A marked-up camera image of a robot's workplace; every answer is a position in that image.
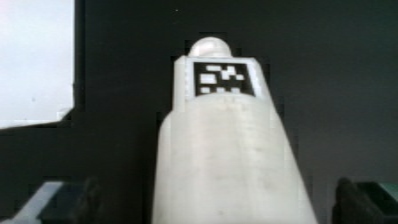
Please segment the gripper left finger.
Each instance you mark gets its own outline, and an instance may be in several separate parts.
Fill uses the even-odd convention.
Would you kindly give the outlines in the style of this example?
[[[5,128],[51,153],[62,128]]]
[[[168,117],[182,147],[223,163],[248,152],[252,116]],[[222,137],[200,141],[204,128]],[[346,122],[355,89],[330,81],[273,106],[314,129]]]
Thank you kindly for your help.
[[[46,181],[0,224],[97,224],[99,210],[101,189],[94,178],[83,182]]]

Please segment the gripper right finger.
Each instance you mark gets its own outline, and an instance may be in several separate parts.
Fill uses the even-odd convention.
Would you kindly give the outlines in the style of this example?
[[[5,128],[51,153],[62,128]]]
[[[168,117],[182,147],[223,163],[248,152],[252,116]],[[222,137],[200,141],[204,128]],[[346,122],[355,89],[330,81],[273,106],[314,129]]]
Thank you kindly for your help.
[[[332,224],[398,224],[398,183],[339,179]]]

